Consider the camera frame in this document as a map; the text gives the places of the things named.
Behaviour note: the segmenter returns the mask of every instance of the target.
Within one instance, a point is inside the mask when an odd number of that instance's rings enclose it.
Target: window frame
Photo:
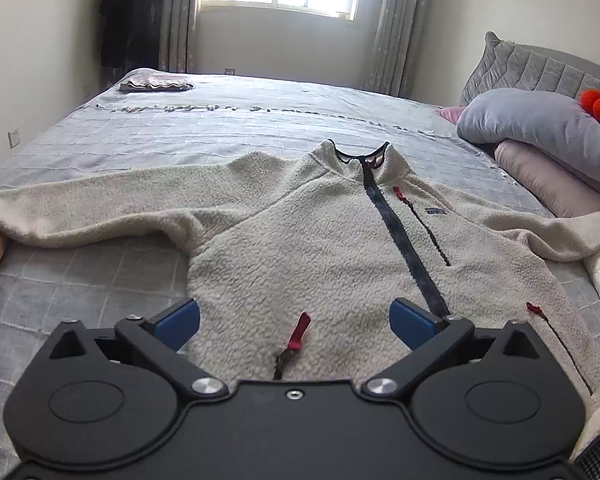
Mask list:
[[[339,18],[341,20],[353,22],[358,11],[358,4],[360,3],[360,0],[349,0],[346,12],[327,12],[325,10],[312,9],[306,5],[306,0],[304,3],[304,6],[292,6],[279,4],[278,0],[271,0],[270,2],[247,2],[245,0],[200,0],[200,7],[201,9],[205,9],[205,7],[256,7],[260,9],[283,9],[293,10],[295,12],[304,12],[306,14],[317,14],[318,16],[327,16],[329,18]]]

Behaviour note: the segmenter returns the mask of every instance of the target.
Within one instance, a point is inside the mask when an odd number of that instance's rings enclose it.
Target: pink pillow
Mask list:
[[[465,108],[466,106],[449,106],[447,108],[440,108],[440,110],[436,110],[436,113],[443,119],[449,121],[451,124],[458,124],[460,114]]]
[[[600,211],[600,193],[530,144],[504,140],[496,148],[495,157],[504,171],[557,217],[571,218]]]

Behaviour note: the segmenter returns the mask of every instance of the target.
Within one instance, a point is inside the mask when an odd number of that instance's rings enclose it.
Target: gray pillow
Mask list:
[[[526,142],[600,182],[600,123],[561,94],[489,90],[464,109],[458,136],[473,144]]]
[[[542,90],[574,99],[589,88],[600,90],[597,77],[524,45],[502,41],[493,32],[487,32],[484,42],[482,59],[464,86],[460,105],[493,88]]]

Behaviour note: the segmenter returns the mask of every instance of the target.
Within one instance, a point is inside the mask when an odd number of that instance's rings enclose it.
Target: upholstered headboard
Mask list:
[[[600,90],[600,66],[581,57],[539,46],[484,37],[482,59],[464,86],[461,105],[492,88],[544,90],[577,98],[589,88]]]

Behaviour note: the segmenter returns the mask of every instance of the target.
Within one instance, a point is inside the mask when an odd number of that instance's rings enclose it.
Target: white fleece pullover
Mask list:
[[[304,311],[312,324],[289,380],[361,381],[407,355],[387,321],[395,298],[430,310],[442,302],[478,327],[526,319],[586,405],[576,452],[583,449],[600,432],[600,350],[542,259],[571,262],[599,251],[600,214],[514,212],[420,179],[391,146],[367,160],[323,142],[298,160],[255,152],[227,165],[7,190],[0,231],[43,247],[165,232],[190,255],[188,293],[201,309],[187,355],[229,383],[270,380],[274,356]],[[403,225],[428,283],[398,248],[381,202]],[[526,301],[542,307],[576,366]]]

